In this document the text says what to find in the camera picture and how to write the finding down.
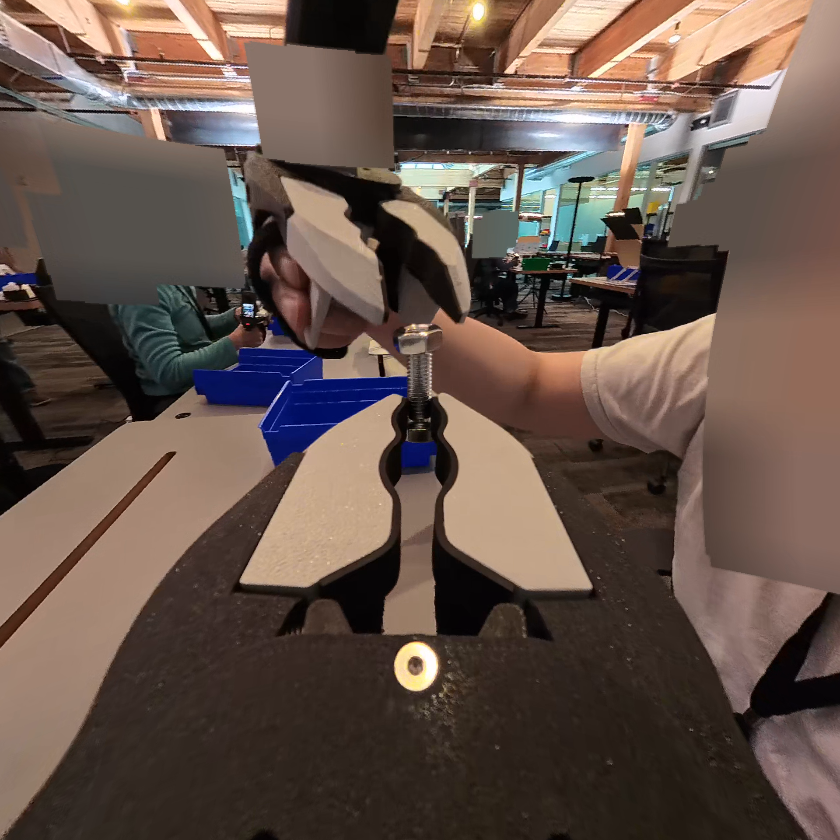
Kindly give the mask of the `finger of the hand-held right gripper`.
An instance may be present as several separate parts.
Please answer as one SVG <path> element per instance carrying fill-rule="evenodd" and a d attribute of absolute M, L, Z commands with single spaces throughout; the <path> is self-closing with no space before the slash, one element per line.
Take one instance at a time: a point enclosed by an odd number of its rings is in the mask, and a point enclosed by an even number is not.
<path fill-rule="evenodd" d="M 466 320 L 466 258 L 446 222 L 425 205 L 405 198 L 380 203 L 379 260 L 388 307 L 403 321 L 431 322 L 438 311 Z"/>
<path fill-rule="evenodd" d="M 290 214 L 284 239 L 287 251 L 310 279 L 310 323 L 303 339 L 319 349 L 323 324 L 334 302 L 364 322 L 389 318 L 387 291 L 377 245 L 369 245 L 352 219 L 356 206 L 376 211 L 391 196 L 389 175 L 329 175 L 328 185 L 283 175 Z"/>

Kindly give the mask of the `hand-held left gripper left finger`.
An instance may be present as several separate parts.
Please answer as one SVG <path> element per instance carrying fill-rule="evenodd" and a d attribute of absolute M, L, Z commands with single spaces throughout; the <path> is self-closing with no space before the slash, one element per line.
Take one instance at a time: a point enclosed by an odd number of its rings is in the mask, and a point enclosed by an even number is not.
<path fill-rule="evenodd" d="M 302 457 L 238 586 L 334 600 L 357 634 L 380 634 L 400 572 L 406 400 L 389 395 L 319 437 Z"/>

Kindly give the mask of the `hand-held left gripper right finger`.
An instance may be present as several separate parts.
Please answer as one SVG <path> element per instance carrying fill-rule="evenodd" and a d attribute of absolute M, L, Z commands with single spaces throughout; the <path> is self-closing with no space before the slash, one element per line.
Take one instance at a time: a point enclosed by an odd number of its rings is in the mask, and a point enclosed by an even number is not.
<path fill-rule="evenodd" d="M 478 635 L 497 606 L 514 605 L 542 634 L 539 603 L 589 598 L 593 585 L 531 453 L 451 395 L 431 415 L 437 633 Z"/>

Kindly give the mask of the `blue plastic bin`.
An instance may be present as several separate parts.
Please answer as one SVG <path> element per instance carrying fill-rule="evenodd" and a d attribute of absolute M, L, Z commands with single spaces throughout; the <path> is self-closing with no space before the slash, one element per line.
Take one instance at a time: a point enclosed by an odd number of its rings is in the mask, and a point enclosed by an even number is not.
<path fill-rule="evenodd" d="M 197 394 L 208 403 L 229 406 L 269 406 L 286 383 L 322 378 L 322 359 L 305 350 L 242 349 L 238 362 L 226 370 L 196 370 Z"/>
<path fill-rule="evenodd" d="M 405 376 L 286 383 L 259 423 L 272 464 L 303 452 L 335 425 L 391 394 L 406 396 Z"/>

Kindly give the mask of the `silver hex bolt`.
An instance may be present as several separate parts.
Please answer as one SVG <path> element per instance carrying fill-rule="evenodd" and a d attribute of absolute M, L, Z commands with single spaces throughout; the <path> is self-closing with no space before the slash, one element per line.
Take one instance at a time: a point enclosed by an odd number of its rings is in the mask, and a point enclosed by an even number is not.
<path fill-rule="evenodd" d="M 413 323 L 396 330 L 394 345 L 406 357 L 408 418 L 430 418 L 433 393 L 433 353 L 444 340 L 443 330 L 433 323 Z"/>

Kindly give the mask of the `person's right forearm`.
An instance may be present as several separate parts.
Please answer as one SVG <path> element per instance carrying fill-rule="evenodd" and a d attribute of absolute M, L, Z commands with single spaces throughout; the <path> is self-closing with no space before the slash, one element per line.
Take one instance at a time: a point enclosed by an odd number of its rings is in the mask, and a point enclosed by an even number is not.
<path fill-rule="evenodd" d="M 547 437 L 590 439 L 601 431 L 581 385 L 585 354 L 540 353 L 492 327 L 457 324 L 438 311 L 443 330 L 434 352 L 434 389 L 498 425 Z"/>

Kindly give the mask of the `person's right hand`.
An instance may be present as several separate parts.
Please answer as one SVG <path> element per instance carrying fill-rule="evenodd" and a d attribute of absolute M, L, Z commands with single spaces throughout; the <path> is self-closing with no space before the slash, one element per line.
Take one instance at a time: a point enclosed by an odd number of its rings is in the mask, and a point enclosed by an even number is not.
<path fill-rule="evenodd" d="M 309 330 L 312 316 L 310 279 L 290 257 L 284 247 L 273 248 L 263 256 L 260 277 L 268 284 L 271 299 L 279 315 L 286 321 L 294 336 L 305 345 L 305 332 Z M 394 332 L 413 323 L 398 311 L 391 311 L 383 323 L 368 323 L 336 301 L 323 320 L 316 350 L 341 350 L 348 348 L 361 335 L 367 334 L 381 345 L 393 345 Z"/>

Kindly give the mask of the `wooden desk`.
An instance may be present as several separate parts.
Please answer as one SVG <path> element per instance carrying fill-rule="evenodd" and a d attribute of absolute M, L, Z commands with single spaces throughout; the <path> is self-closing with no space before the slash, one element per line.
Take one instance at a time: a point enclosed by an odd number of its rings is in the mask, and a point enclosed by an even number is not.
<path fill-rule="evenodd" d="M 536 291 L 536 308 L 533 324 L 520 323 L 517 326 L 519 330 L 526 329 L 548 329 L 549 326 L 543 324 L 543 316 L 545 312 L 545 303 L 550 289 L 550 284 L 554 280 L 560 280 L 562 284 L 579 274 L 576 268 L 560 268 L 560 269 L 541 269 L 541 270 L 525 270 L 523 268 L 515 269 L 518 276 L 525 277 L 528 280 L 538 281 L 539 285 L 535 287 Z"/>

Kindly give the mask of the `black mesh chair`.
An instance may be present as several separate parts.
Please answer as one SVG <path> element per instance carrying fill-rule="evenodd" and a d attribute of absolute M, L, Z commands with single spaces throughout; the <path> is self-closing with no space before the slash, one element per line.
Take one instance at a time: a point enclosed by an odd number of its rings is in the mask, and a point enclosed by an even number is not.
<path fill-rule="evenodd" d="M 672 329 L 717 312 L 728 256 L 716 245 L 644 243 L 623 338 Z"/>

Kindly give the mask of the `black office chair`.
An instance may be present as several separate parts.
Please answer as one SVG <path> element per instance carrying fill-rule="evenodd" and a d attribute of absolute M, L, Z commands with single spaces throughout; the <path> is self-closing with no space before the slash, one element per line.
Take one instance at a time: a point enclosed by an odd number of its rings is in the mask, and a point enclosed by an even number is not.
<path fill-rule="evenodd" d="M 108 307 L 58 299 L 43 259 L 38 260 L 35 276 L 35 294 L 48 315 L 69 334 L 119 390 L 129 407 L 132 420 L 154 419 L 154 400 L 142 389 L 135 362 L 123 344 L 121 333 Z"/>

